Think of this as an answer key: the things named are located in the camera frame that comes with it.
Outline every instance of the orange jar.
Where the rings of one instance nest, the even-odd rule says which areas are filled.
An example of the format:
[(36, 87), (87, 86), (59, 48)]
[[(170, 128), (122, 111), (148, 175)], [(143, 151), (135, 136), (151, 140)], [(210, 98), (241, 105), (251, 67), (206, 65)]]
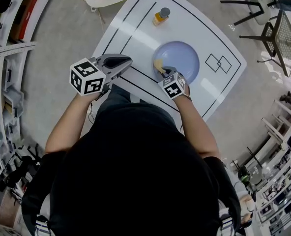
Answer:
[(165, 20), (169, 18), (169, 14), (171, 13), (170, 9), (162, 8), (160, 12), (156, 13), (153, 18), (153, 24), (158, 26), (163, 23)]

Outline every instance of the blue bowl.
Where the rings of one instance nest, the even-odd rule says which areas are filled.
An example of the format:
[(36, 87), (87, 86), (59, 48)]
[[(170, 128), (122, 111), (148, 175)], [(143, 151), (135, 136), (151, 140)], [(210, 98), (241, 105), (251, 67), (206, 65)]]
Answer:
[(199, 73), (199, 58), (196, 51), (188, 44), (173, 41), (161, 45), (153, 55), (153, 61), (162, 59), (164, 66), (173, 66), (182, 73), (187, 83), (192, 83)]

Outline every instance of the gray floor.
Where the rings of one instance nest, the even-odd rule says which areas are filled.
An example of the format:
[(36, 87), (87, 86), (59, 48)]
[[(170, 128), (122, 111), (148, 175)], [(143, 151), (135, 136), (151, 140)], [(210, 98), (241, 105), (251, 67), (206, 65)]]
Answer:
[[(264, 45), (239, 35), (259, 35), (263, 26), (250, 20), (235, 28), (233, 22), (245, 17), (245, 5), (220, 4), (219, 0), (188, 0), (211, 19), (245, 57), (248, 66), (224, 102), (207, 121), (222, 157), (227, 162), (248, 156), (246, 147), (255, 149), (266, 135), (261, 122), (273, 110), (275, 98), (291, 89), (291, 77), (286, 78), (274, 63), (257, 63), (268, 58)], [(102, 8), (109, 25), (122, 3)], [(82, 0), (51, 0), (39, 21), (23, 80), (25, 113), (23, 136), (42, 147), (54, 125), (75, 95), (68, 83), (70, 64), (91, 57), (103, 31), (97, 13), (91, 13)]]

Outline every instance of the chair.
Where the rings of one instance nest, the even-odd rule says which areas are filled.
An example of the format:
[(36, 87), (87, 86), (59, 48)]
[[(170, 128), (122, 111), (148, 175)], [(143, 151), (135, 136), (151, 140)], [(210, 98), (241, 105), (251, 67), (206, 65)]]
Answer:
[(277, 3), (276, 0), (273, 0), (270, 3), (266, 3), (265, 0), (246, 0), (246, 1), (239, 1), (239, 0), (222, 0), (221, 3), (237, 3), (237, 4), (246, 4), (250, 9), (250, 15), (245, 17), (237, 22), (234, 23), (235, 26), (244, 23), (252, 18), (255, 18), (259, 25), (266, 24), (270, 17), (270, 6), (275, 5)]

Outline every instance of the gray lid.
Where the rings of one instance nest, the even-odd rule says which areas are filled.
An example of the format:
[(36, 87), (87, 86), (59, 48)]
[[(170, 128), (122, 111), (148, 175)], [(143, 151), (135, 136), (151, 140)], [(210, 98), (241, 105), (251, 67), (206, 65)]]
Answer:
[(168, 8), (162, 8), (161, 11), (160, 11), (160, 16), (162, 18), (167, 18), (170, 13), (171, 13), (170, 9), (168, 9)]

